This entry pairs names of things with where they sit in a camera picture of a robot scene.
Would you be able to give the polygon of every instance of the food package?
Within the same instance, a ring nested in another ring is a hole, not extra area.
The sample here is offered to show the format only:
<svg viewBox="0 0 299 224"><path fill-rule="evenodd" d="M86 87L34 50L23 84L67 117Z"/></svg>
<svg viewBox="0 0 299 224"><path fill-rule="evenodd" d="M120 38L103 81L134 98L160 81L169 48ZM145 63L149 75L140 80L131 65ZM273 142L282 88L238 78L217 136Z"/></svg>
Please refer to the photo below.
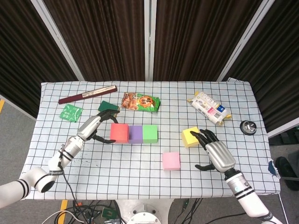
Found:
<svg viewBox="0 0 299 224"><path fill-rule="evenodd" d="M64 109L60 114L60 118L64 120L68 120L70 122L77 122L79 117L81 116L83 109L73 106L71 104L65 105Z"/></svg>
<svg viewBox="0 0 299 224"><path fill-rule="evenodd" d="M133 111L157 112L160 106L160 99L135 92L125 92L121 107Z"/></svg>
<svg viewBox="0 0 299 224"><path fill-rule="evenodd" d="M222 125L224 119L232 117L228 108L223 107L204 92L195 94L195 97L188 101L214 124Z"/></svg>

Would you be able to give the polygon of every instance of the green packet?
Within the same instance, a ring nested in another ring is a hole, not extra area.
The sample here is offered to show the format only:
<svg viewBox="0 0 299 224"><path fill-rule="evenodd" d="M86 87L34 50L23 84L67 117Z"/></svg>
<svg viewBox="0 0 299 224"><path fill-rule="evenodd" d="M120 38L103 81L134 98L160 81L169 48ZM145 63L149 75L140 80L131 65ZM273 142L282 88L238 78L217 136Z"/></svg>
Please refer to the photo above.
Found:
<svg viewBox="0 0 299 224"><path fill-rule="evenodd" d="M160 99L149 95L125 92L121 102L121 107L133 111L157 112L160 106Z"/></svg>
<svg viewBox="0 0 299 224"><path fill-rule="evenodd" d="M60 118L64 120L69 120L70 122L77 122L81 116L83 109L67 104L60 114Z"/></svg>

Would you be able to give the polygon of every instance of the grid tablecloth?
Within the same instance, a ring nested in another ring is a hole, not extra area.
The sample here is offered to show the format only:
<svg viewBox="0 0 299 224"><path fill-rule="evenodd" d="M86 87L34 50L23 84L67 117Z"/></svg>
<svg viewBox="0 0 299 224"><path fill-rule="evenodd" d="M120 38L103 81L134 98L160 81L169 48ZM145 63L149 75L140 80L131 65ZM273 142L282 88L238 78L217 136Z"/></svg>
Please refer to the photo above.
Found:
<svg viewBox="0 0 299 224"><path fill-rule="evenodd" d="M58 100L116 85L117 92L70 104L83 108L77 123L61 120L65 105ZM188 102L195 91L203 90L230 108L232 120L224 126L215 126ZM156 144L103 145L90 140L83 150L65 168L66 177L77 199L137 199L232 196L217 171L199 171L195 164L209 163L202 147L185 148L181 140L184 129L197 126L216 133L236 159L235 168L241 170L258 194L278 193L279 180L268 171L271 160L268 136L251 86L247 82L63 82L42 83L40 109L30 149L22 173L35 166L47 172L48 161L70 136L90 117L98 113L102 100L121 105L124 92L139 92L161 99L157 113L121 109L119 123L129 125L154 124L158 126ZM253 136L244 135L243 120L254 121L258 127ZM98 135L109 139L111 122L102 123ZM164 171L162 153L179 152L181 169ZM64 178L59 176L45 194L31 191L29 199L72 199Z"/></svg>

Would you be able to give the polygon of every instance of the robot finger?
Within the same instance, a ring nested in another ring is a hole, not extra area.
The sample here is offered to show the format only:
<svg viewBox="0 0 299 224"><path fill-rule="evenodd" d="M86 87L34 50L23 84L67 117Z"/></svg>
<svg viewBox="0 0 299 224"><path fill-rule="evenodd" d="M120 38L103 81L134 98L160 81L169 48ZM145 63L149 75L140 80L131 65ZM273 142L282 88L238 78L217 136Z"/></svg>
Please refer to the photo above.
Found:
<svg viewBox="0 0 299 224"><path fill-rule="evenodd" d="M209 165L206 165L204 167L202 167L201 165L199 164L196 164L195 167L201 171L207 171L207 170L214 170L215 169L215 166L211 163Z"/></svg>
<svg viewBox="0 0 299 224"><path fill-rule="evenodd" d="M93 136L93 139L94 139L94 140L97 140L97 141L100 141L100 142L103 142L103 143L105 143L105 144L111 144L111 143L114 143L114 142L115 142L115 140L106 140L106 139L104 139L104 138L102 138L102 137L100 137L100 136L98 136L98 135L94 135L94 136Z"/></svg>
<svg viewBox="0 0 299 224"><path fill-rule="evenodd" d="M116 123L116 124L118 124L118 121L117 121L117 119L114 117L114 116L110 116L110 119L114 122L114 123Z"/></svg>
<svg viewBox="0 0 299 224"><path fill-rule="evenodd" d="M197 132L194 132L194 131L190 131L190 133L195 138L197 138L197 140L199 141L201 146L204 148L204 150L206 150L206 144L209 144L209 141L200 133L197 133Z"/></svg>
<svg viewBox="0 0 299 224"><path fill-rule="evenodd" d="M202 130L200 129L200 132L203 133L205 135L205 137L209 140L209 142L215 142L215 141L219 141L218 138L216 137L216 135L210 131L210 130Z"/></svg>
<svg viewBox="0 0 299 224"><path fill-rule="evenodd" d="M116 114L116 113L119 113L119 112L120 112L120 111L111 110L111 109L101 111L100 113L98 113L98 116L101 117L100 122L103 122L104 120L109 120L109 119L111 119L111 116L112 116L113 114Z"/></svg>

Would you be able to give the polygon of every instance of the robotic hand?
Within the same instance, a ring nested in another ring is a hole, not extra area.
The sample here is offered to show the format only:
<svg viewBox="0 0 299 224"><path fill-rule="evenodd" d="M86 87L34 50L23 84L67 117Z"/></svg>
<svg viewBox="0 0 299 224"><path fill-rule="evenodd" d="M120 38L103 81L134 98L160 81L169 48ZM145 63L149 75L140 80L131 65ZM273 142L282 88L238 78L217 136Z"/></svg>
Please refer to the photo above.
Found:
<svg viewBox="0 0 299 224"><path fill-rule="evenodd" d="M112 114L119 113L115 110L105 110L90 117L79 129L76 136L70 137L65 145L50 159L49 173L40 167L35 167L26 172L17 181L13 181L0 186L0 209L17 202L30 193L31 187L39 192L48 191L55 183L59 175L63 175L63 169L72 161L72 159L83 148L84 142L95 139L106 144L115 142L115 140L106 140L97 136L97 128L105 120L113 120L117 123Z"/></svg>
<svg viewBox="0 0 299 224"><path fill-rule="evenodd" d="M282 224L265 207L243 173L234 169L236 161L225 144L209 130L200 130L200 132L204 135L192 131L190 133L198 139L212 163L204 167L201 165L195 165L195 167L201 171L216 169L224 173L224 180L248 216L260 219L263 224Z"/></svg>

